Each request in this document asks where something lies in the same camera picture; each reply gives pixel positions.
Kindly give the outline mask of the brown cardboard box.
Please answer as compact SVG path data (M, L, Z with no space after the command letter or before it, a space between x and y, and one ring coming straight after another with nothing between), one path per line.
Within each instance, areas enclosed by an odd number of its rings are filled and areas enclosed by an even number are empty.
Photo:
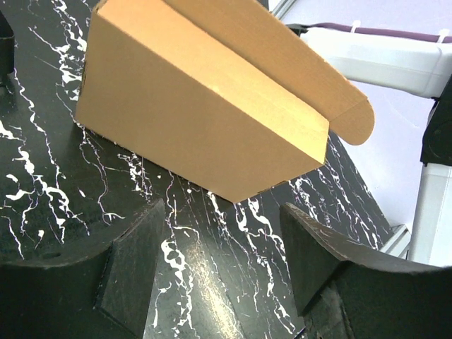
M360 145L367 97L257 1L101 1L76 120L238 203Z

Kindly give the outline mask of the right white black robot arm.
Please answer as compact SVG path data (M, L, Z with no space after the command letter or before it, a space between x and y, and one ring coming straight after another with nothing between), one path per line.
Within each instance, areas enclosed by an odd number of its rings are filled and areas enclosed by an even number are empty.
M398 228L383 252L451 266L451 34L292 23L292 32L347 79L434 100L422 137L423 165L412 231Z

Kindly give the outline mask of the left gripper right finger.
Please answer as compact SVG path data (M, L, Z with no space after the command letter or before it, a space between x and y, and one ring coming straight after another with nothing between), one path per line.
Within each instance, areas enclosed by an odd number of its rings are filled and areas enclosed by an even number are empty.
M280 227L308 338L451 337L451 268L371 249L291 203Z

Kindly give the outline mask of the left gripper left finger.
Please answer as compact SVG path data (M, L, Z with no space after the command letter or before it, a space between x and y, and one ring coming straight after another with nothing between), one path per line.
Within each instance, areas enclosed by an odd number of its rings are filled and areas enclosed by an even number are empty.
M165 207L158 199L96 233L1 263L2 338L142 338Z

